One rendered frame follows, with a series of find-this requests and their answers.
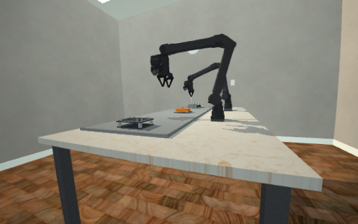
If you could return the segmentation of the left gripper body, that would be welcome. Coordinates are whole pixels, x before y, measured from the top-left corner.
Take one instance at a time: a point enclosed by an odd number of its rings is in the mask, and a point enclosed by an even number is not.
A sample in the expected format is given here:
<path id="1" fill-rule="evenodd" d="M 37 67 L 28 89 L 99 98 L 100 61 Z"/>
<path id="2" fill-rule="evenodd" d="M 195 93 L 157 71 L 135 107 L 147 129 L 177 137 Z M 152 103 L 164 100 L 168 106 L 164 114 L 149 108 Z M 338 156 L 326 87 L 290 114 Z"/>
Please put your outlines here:
<path id="1" fill-rule="evenodd" d="M 170 76 L 170 77 L 173 77 L 173 74 L 169 72 L 169 65 L 168 64 L 163 64 L 163 71 L 165 72 L 158 72 L 157 76 L 159 75 L 167 75 L 167 76 Z M 168 72 L 166 72 L 168 71 Z M 166 73 L 166 74 L 164 74 Z"/>

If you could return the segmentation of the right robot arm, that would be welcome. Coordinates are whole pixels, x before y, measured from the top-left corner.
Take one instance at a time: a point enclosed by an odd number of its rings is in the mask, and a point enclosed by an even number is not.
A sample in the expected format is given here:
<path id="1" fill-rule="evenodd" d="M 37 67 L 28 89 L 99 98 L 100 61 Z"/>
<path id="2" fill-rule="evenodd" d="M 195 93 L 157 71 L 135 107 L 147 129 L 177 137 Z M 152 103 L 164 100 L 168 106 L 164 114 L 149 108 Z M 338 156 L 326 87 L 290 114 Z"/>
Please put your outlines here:
<path id="1" fill-rule="evenodd" d="M 199 77 L 199 76 L 201 76 L 203 74 L 206 74 L 207 72 L 210 72 L 210 71 L 212 71 L 214 69 L 218 69 L 219 66 L 220 66 L 220 63 L 213 63 L 209 67 L 204 68 L 203 70 L 200 70 L 199 72 L 196 72 L 195 74 L 189 75 L 187 77 L 188 81 L 184 82 L 184 86 L 183 86 L 184 91 L 187 90 L 187 89 L 191 89 L 190 86 L 193 85 L 193 80 L 194 79 L 196 79 L 197 77 Z M 228 93 L 228 94 L 226 94 L 226 93 Z M 224 107 L 227 107 L 227 108 L 224 108 L 224 109 L 232 109 L 232 101 L 230 101 L 231 100 L 231 95 L 229 94 L 228 84 L 227 84 L 227 79 L 226 78 L 225 78 L 225 81 L 224 81 L 224 84 L 223 84 L 223 90 L 222 90 L 221 99 L 225 100 Z"/>

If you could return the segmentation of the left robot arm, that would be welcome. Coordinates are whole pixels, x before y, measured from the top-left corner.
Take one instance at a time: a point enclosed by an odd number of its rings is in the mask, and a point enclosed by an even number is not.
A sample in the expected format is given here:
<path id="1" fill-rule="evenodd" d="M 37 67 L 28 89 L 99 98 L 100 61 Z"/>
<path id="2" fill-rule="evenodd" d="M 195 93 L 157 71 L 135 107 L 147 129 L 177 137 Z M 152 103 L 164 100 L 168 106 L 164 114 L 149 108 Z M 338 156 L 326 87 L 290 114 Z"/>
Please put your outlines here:
<path id="1" fill-rule="evenodd" d="M 168 55 L 173 55 L 185 51 L 194 51 L 203 48 L 216 48 L 216 47 L 224 48 L 224 52 L 217 73 L 217 77 L 215 80 L 215 84 L 212 89 L 212 91 L 214 91 L 215 94 L 213 92 L 211 95 L 209 95 L 208 103 L 214 105 L 212 107 L 212 115 L 210 116 L 210 118 L 214 120 L 224 120 L 223 117 L 224 110 L 223 110 L 220 94 L 228 71 L 232 53 L 234 51 L 234 48 L 236 47 L 236 42 L 233 41 L 231 38 L 227 37 L 224 34 L 219 34 L 219 35 L 212 36 L 210 38 L 204 38 L 200 40 L 192 40 L 192 41 L 181 42 L 176 44 L 162 44 L 159 47 L 161 54 L 153 55 L 150 57 L 150 63 L 151 66 L 153 66 L 151 67 L 151 73 L 155 76 L 158 74 L 158 72 L 163 72 L 162 64 L 169 65 Z"/>

